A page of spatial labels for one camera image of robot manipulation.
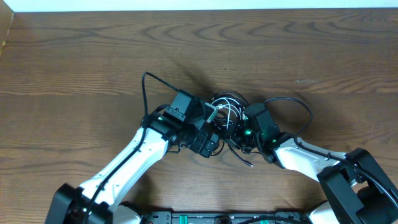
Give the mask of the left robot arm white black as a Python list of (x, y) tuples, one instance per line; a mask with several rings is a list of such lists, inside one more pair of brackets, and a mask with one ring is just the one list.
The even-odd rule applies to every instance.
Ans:
[(141, 215), (124, 205), (123, 198), (172, 146), (209, 158), (219, 144), (211, 125), (216, 114), (215, 106), (178, 91), (171, 104), (143, 117), (132, 141), (103, 170), (77, 188), (63, 184), (46, 223), (140, 223)]

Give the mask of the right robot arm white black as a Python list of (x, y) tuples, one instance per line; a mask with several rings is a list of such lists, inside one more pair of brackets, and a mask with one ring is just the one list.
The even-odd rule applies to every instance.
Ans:
[(245, 108), (229, 123), (227, 141), (249, 154), (317, 181), (326, 196), (307, 213), (309, 223), (394, 223), (397, 187), (365, 149), (335, 152), (282, 132), (263, 103)]

